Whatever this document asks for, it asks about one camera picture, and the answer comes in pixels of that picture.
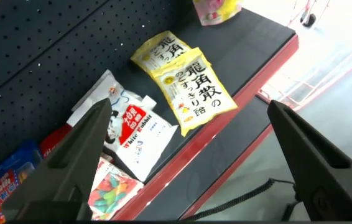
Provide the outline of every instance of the pink candy bag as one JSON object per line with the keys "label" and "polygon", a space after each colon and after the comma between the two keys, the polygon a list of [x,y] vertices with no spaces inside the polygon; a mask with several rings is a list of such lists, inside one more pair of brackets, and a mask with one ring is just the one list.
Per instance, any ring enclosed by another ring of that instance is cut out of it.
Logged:
{"label": "pink candy bag", "polygon": [[241,10],[243,0],[193,0],[193,3],[201,25],[208,26],[233,17]]}

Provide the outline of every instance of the yellow candy bag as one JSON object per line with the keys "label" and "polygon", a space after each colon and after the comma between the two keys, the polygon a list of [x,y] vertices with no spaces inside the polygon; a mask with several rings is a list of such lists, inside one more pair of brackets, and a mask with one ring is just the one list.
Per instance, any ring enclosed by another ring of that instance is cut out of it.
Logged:
{"label": "yellow candy bag", "polygon": [[174,111],[182,136],[214,116],[237,108],[199,48],[189,50],[155,74],[161,74],[154,80]]}
{"label": "yellow candy bag", "polygon": [[165,31],[145,41],[133,54],[131,60],[153,77],[154,70],[158,70],[190,49],[171,31]]}

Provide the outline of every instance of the black wire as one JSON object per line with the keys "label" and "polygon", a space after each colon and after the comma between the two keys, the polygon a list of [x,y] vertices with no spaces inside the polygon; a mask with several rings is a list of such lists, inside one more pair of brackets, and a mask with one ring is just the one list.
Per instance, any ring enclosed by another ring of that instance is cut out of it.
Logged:
{"label": "black wire", "polygon": [[216,206],[215,208],[211,208],[211,209],[205,210],[203,212],[197,213],[195,215],[189,216],[187,218],[184,218],[183,221],[195,221],[195,220],[199,220],[203,217],[207,217],[207,216],[222,212],[228,208],[231,208],[241,202],[245,202],[246,200],[253,198],[253,197],[269,190],[269,188],[271,188],[274,185],[274,183],[276,183],[276,182],[295,185],[295,183],[293,183],[292,181],[277,180],[277,179],[270,178],[266,183],[262,184],[261,186],[257,187],[256,189],[254,189],[244,195],[241,195],[241,196],[234,198],[224,204]]}

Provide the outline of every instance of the pegboard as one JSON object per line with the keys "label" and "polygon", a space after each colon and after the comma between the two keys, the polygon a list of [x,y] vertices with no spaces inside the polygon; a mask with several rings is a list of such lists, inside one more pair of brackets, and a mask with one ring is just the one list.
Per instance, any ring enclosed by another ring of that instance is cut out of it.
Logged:
{"label": "pegboard", "polygon": [[187,10],[190,0],[0,1],[0,162],[63,125],[106,69],[117,74]]}

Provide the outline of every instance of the blue candy bag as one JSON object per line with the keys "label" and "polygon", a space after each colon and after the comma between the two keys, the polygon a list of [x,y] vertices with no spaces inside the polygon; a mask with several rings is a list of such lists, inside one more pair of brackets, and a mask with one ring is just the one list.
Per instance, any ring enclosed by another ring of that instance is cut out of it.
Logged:
{"label": "blue candy bag", "polygon": [[35,141],[23,142],[13,155],[0,164],[0,223],[5,222],[1,211],[2,203],[13,193],[23,180],[42,160]]}

